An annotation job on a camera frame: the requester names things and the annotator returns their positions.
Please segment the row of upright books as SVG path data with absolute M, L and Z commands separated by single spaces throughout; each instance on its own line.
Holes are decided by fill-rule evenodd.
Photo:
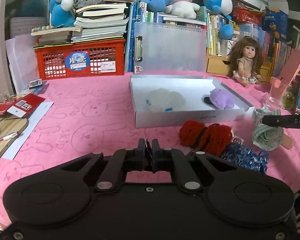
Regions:
M 135 22 L 149 22 L 149 23 L 166 23 L 173 25 L 183 25 L 187 27 L 196 27 L 206 29 L 206 63 L 207 56 L 219 56 L 228 58 L 228 54 L 232 49 L 232 46 L 236 44 L 240 39 L 245 36 L 250 36 L 256 40 L 261 49 L 264 61 L 269 61 L 271 65 L 271 75 L 274 65 L 277 61 L 279 50 L 283 50 L 283 59 L 286 60 L 291 54 L 292 48 L 288 46 L 284 41 L 278 40 L 272 33 L 266 32 L 262 29 L 262 23 L 260 26 L 254 24 L 240 24 L 234 20 L 230 20 L 230 24 L 234 28 L 234 34 L 232 39 L 223 40 L 220 39 L 219 30 L 223 25 L 226 25 L 226 19 L 222 15 L 208 10 L 206 7 L 200 7 L 200 10 L 196 12 L 198 19 L 190 20 L 186 18 L 180 18 L 171 14 L 165 14 L 164 12 L 151 12 L 147 9 L 145 2 L 136 2 L 132 6 L 131 15 L 133 16 L 129 24 L 129 43 L 130 33 L 134 29 Z

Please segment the small black white device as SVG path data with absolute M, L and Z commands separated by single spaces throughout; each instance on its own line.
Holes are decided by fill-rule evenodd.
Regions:
M 35 89 L 43 85 L 42 79 L 32 80 L 29 83 L 29 89 Z

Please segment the blue floral fabric pouch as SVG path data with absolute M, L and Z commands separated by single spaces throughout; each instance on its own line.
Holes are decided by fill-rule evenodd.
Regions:
M 249 147 L 237 143 L 230 143 L 223 151 L 221 158 L 238 166 L 262 174 L 267 172 L 269 155 L 267 151 L 256 153 Z

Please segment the brown haired doll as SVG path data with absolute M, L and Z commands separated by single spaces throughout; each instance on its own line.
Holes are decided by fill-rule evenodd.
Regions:
M 228 54 L 232 78 L 243 87 L 255 85 L 260 81 L 263 64 L 262 49 L 250 36 L 245 36 L 232 46 Z

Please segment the translucent clipboard folder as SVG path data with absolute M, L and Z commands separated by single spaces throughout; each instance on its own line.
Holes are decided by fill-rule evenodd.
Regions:
M 206 29 L 135 22 L 130 33 L 127 71 L 134 74 L 205 72 Z

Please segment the wooden drawer organizer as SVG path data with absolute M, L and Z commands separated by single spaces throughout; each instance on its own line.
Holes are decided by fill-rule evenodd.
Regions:
M 271 65 L 269 61 L 264 61 L 260 69 L 261 82 L 269 82 L 271 78 Z M 230 61 L 227 58 L 208 55 L 206 72 L 217 76 L 227 76 L 232 78 L 232 69 Z

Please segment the purple one-eyed plush monster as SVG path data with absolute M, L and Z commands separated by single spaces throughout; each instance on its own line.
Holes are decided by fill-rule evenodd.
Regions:
M 233 109 L 235 106 L 232 94 L 224 89 L 216 88 L 212 90 L 210 101 L 217 109 Z

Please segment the pink phone stand box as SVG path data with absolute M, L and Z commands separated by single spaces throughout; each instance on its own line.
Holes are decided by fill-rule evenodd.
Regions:
M 287 83 L 287 89 L 297 74 L 300 72 L 300 50 L 293 49 L 286 64 L 282 67 L 278 78 L 283 78 Z

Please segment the white fluffy plush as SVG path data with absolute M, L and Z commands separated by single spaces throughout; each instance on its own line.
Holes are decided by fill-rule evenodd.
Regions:
M 151 112 L 179 111 L 186 105 L 186 99 L 176 91 L 156 89 L 146 95 L 146 106 Z

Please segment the white shallow cardboard box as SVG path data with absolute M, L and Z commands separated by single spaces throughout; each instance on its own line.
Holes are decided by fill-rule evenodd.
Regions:
M 254 111 L 251 103 L 215 77 L 204 79 L 198 76 L 132 75 L 130 88 L 137 128 L 181 126 L 187 120 L 202 121 L 206 124 L 241 120 L 250 118 Z M 186 99 L 183 109 L 171 112 L 149 111 L 146 95 L 160 88 L 180 93 Z M 235 103 L 233 109 L 217 109 L 203 101 L 216 88 L 232 94 Z

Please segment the black round disc right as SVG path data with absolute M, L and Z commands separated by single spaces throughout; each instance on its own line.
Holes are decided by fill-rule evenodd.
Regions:
M 210 98 L 208 96 L 206 96 L 203 101 L 208 104 L 208 105 L 213 105 L 212 101 L 210 100 Z

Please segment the red knitted cloth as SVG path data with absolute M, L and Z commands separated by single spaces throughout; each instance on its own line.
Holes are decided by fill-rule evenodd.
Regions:
M 193 120 L 185 122 L 179 131 L 181 146 L 191 148 L 187 156 L 205 152 L 220 157 L 233 137 L 234 133 L 230 126 L 220 124 L 206 126 Z

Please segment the blue cartoon box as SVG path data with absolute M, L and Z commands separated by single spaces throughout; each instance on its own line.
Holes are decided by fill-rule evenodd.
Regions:
M 279 3 L 270 2 L 263 10 L 262 29 L 272 33 L 278 40 L 287 39 L 288 12 L 281 10 Z

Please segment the stack of books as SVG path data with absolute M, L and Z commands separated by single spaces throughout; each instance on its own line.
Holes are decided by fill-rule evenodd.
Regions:
M 74 0 L 73 27 L 43 25 L 31 30 L 37 46 L 121 38 L 129 21 L 129 5 L 136 0 Z

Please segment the blue white plush toy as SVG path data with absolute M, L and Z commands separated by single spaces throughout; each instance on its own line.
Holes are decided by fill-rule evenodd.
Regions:
M 52 26 L 56 28 L 74 26 L 74 0 L 50 0 L 49 12 Z

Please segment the blue penguin plush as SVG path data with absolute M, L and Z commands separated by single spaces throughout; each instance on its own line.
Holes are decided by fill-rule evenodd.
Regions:
M 230 24 L 232 20 L 232 0 L 203 0 L 206 8 L 217 15 L 222 15 L 226 19 L 226 25 L 223 25 L 219 30 L 220 39 L 230 40 L 234 34 L 234 28 Z

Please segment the red basket on shelf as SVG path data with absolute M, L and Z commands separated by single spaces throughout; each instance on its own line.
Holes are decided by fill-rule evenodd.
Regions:
M 235 6 L 232 10 L 232 19 L 240 24 L 254 24 L 260 26 L 263 12 L 250 10 L 243 6 Z

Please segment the red plastic crate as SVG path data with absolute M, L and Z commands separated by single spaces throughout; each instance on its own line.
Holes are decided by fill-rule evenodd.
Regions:
M 124 38 L 42 47 L 34 52 L 43 80 L 124 74 Z

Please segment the brown cardboard piece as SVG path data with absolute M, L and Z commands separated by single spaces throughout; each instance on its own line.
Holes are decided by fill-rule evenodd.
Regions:
M 288 150 L 291 150 L 294 144 L 293 138 L 286 135 L 286 133 L 283 134 L 283 141 L 281 142 L 281 145 L 285 147 Z

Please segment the green checkered cloth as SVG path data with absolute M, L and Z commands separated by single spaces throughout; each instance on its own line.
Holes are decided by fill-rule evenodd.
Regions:
M 261 109 L 254 109 L 253 124 L 256 128 L 252 132 L 252 142 L 262 150 L 273 151 L 283 142 L 284 132 L 281 127 L 271 127 L 262 124 L 262 118 L 268 115 L 281 115 L 281 111 L 276 109 L 271 112 L 267 106 L 264 106 Z

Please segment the red envelope card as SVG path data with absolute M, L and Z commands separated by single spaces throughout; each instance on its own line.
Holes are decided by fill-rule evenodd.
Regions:
M 44 98 L 32 93 L 10 96 L 8 99 L 0 102 L 0 117 L 11 114 L 18 118 L 24 118 L 44 101 Z

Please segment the clear glass mug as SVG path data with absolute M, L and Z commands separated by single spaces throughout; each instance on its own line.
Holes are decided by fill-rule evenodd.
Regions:
M 271 110 L 281 109 L 283 107 L 283 101 L 287 90 L 287 83 L 281 77 L 271 77 L 271 88 L 266 100 L 266 106 Z

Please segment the wooden board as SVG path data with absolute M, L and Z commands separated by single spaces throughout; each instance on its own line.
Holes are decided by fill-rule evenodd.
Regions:
M 26 118 L 0 119 L 0 158 L 28 124 Z

